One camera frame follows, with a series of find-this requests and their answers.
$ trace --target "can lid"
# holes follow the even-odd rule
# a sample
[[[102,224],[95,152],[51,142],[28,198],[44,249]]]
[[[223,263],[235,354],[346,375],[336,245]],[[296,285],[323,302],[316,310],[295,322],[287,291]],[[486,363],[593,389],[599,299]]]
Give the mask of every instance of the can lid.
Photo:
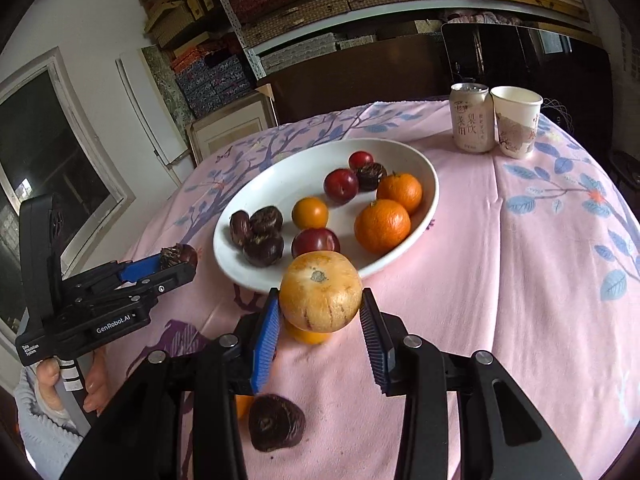
[[[455,92],[488,92],[489,87],[480,83],[456,83],[451,86]]]

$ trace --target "plate rim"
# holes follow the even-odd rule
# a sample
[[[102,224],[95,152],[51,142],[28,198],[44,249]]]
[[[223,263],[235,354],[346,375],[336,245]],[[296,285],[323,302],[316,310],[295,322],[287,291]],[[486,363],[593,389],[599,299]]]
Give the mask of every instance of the plate rim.
[[[297,156],[297,155],[302,154],[304,152],[308,152],[309,150],[314,150],[316,148],[322,148],[323,146],[327,146],[329,144],[333,144],[334,142],[348,142],[350,140],[357,140],[357,141],[373,140],[375,142],[389,142],[391,144],[400,144],[404,148],[406,148],[408,150],[412,150],[413,152],[417,153],[427,163],[428,167],[431,170],[431,173],[433,174],[433,179],[434,179],[434,183],[435,183],[434,193],[433,193],[433,201],[431,202],[431,206],[429,207],[429,209],[428,209],[426,215],[424,216],[424,218],[422,219],[422,221],[414,229],[414,232],[412,232],[407,238],[405,238],[402,241],[401,244],[399,244],[397,247],[395,247],[394,249],[389,251],[387,254],[384,254],[379,259],[377,259],[375,262],[373,262],[372,264],[369,264],[368,266],[365,266],[363,269],[358,270],[358,275],[360,276],[360,279],[364,280],[364,279],[368,278],[369,276],[373,276],[374,274],[377,274],[384,267],[386,267],[392,261],[394,261],[397,258],[399,258],[403,253],[405,253],[417,241],[417,239],[420,236],[422,236],[422,234],[426,231],[427,225],[433,219],[436,207],[438,206],[438,202],[440,201],[440,181],[438,179],[438,173],[436,172],[436,169],[433,167],[433,164],[427,158],[427,156],[424,155],[423,152],[420,152],[419,150],[416,150],[413,146],[410,146],[405,142],[401,142],[399,140],[393,140],[393,139],[380,139],[380,138],[376,138],[376,137],[355,137],[353,139],[331,140],[329,142],[324,142],[322,144],[318,144],[317,146],[312,146],[311,148],[305,148],[304,150],[300,150],[299,152],[293,153],[292,155],[290,155],[290,156],[288,156],[286,158],[283,158],[282,160],[279,160],[278,162],[276,162],[272,166],[268,167],[266,170],[262,171],[261,173],[257,174],[256,176],[254,176],[251,180],[247,181],[244,184],[244,186],[247,186],[250,182],[254,181],[256,178],[260,177],[262,174],[266,173],[268,170],[272,170],[273,168],[276,168],[276,166],[278,164],[280,164],[281,162],[285,162],[286,160],[289,160],[291,157]],[[238,192],[236,192],[236,194],[233,195],[231,200],[229,200],[229,203],[225,206],[225,208],[222,210],[222,212],[218,216],[218,220],[216,221],[216,227],[213,230],[213,236],[212,236],[213,256],[216,259],[216,264],[218,265],[218,268],[222,271],[222,273],[225,275],[226,278],[231,280],[231,282],[233,284],[239,285],[242,288],[245,288],[247,290],[251,290],[251,291],[254,291],[254,292],[259,292],[261,294],[267,294],[269,292],[268,290],[261,290],[259,288],[256,288],[255,286],[249,285],[245,280],[237,280],[236,278],[231,277],[229,275],[229,273],[226,272],[225,268],[220,264],[220,260],[218,259],[218,254],[216,253],[216,239],[220,238],[220,235],[219,235],[218,232],[222,231],[222,229],[224,228],[224,226],[220,223],[220,219],[225,215],[225,213],[227,213],[227,209],[231,205],[231,202],[238,195],[238,193],[240,193],[244,189],[244,186],[242,186],[238,190]]]

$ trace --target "perforated metal post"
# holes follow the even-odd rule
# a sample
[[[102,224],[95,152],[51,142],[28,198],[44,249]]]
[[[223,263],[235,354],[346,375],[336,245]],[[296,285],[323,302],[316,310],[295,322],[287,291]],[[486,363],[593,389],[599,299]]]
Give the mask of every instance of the perforated metal post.
[[[238,17],[236,16],[234,10],[231,8],[231,4],[229,0],[220,0],[222,3],[222,8],[225,9],[226,16],[231,23],[231,27],[233,28],[236,36],[238,37],[238,41],[242,46],[242,50],[251,66],[251,70],[254,72],[256,79],[261,79],[266,76],[264,72],[264,68],[262,67],[262,62],[258,55],[254,52],[254,50],[247,46],[244,41],[244,35],[242,34],[242,26],[240,25],[240,21],[238,21]]]

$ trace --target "gray knit sleeve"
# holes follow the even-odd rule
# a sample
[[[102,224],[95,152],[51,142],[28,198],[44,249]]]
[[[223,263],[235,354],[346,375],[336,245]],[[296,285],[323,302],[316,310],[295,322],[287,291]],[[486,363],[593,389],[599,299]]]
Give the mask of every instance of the gray knit sleeve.
[[[43,412],[36,399],[35,384],[33,371],[23,368],[14,390],[20,435],[40,476],[44,480],[58,480],[82,437],[72,424],[59,426]]]

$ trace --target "pink tablecloth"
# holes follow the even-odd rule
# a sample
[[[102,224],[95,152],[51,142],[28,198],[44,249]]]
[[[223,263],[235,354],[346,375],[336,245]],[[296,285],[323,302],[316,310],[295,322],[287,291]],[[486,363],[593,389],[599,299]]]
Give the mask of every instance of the pink tablecloth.
[[[151,325],[111,344],[114,385],[151,348],[195,351],[260,308],[263,298],[231,283],[216,265],[211,239],[218,215],[271,164],[343,137],[407,142],[430,158],[440,179],[434,226],[366,280],[380,309],[443,351],[491,350],[584,479],[599,478],[640,415],[640,229],[602,168],[544,118],[525,161],[497,150],[457,150],[447,102],[352,108],[221,150],[196,169],[127,255],[143,258],[187,242],[200,263],[193,283],[162,297]],[[357,319],[318,347],[282,334],[267,390],[302,407],[306,434],[293,449],[263,454],[242,424],[249,478],[393,478],[403,399],[383,397],[374,384]],[[450,478],[460,464],[453,407],[451,397]],[[185,436],[185,477],[190,452]]]

